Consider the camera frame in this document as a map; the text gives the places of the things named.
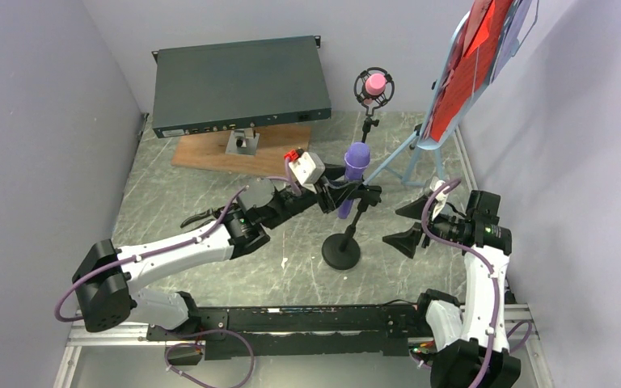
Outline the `black round-base mic stand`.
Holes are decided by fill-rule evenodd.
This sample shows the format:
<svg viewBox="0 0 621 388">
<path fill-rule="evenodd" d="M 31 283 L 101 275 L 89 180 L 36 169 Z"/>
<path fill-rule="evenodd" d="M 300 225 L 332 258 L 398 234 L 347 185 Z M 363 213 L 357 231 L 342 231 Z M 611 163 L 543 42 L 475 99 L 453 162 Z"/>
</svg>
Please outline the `black round-base mic stand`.
<svg viewBox="0 0 621 388">
<path fill-rule="evenodd" d="M 352 222 L 346 227 L 343 234 L 328 236 L 322 245 L 324 262 L 336 270 L 349 270 L 355 267 L 361 258 L 361 248 L 355 240 L 357 223 L 369 206 L 364 200 L 358 200 L 357 213 Z"/>
</svg>

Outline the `purple microphone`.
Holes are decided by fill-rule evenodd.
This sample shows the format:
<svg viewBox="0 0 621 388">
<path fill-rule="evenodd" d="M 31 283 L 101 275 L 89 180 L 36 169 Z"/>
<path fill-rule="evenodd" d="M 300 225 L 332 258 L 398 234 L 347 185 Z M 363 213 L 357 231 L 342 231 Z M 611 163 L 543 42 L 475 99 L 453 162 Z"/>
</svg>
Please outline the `purple microphone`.
<svg viewBox="0 0 621 388">
<path fill-rule="evenodd" d="M 354 142 L 344 154 L 344 177 L 349 181 L 361 180 L 370 164 L 370 148 L 364 142 Z M 338 208 L 337 217 L 346 219 L 353 206 L 352 200 L 345 200 Z"/>
</svg>

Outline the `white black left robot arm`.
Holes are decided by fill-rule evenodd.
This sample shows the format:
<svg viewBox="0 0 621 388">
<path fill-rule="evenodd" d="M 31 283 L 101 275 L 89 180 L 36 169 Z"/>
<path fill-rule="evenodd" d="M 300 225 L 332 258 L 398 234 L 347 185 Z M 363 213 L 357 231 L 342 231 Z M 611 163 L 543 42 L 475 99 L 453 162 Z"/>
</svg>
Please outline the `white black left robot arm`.
<svg viewBox="0 0 621 388">
<path fill-rule="evenodd" d="M 298 192 L 258 178 L 214 208 L 215 219 L 197 229 L 134 246 L 115 247 L 109 239 L 97 242 L 67 292 L 75 295 L 80 309 L 72 320 L 83 321 L 90 333 L 133 322 L 190 339 L 201 325 L 193 297 L 182 291 L 159 292 L 150 289 L 151 284 L 190 268 L 250 255 L 269 242 L 269 230 L 314 206 L 323 213 L 336 211 L 347 200 L 375 206 L 381 194 L 381 187 L 362 179 L 335 182 L 325 174 Z"/>
</svg>

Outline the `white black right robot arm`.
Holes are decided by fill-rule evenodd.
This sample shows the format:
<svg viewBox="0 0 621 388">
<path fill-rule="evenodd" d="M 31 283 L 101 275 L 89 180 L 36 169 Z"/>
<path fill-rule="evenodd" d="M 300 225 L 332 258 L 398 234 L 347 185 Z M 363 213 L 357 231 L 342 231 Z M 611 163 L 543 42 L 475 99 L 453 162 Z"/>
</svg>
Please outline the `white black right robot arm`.
<svg viewBox="0 0 621 388">
<path fill-rule="evenodd" d="M 522 363 L 512 356 L 505 329 L 505 277 L 512 252 L 511 231 L 499 223 L 501 197 L 471 191 L 462 217 L 445 214 L 446 195 L 427 191 L 396 214 L 414 220 L 410 230 L 383 237 L 383 242 L 413 258 L 432 241 L 463 253 L 465 302 L 427 290 L 419 296 L 413 324 L 433 335 L 435 350 L 414 357 L 430 367 L 432 387 L 511 387 Z"/>
</svg>

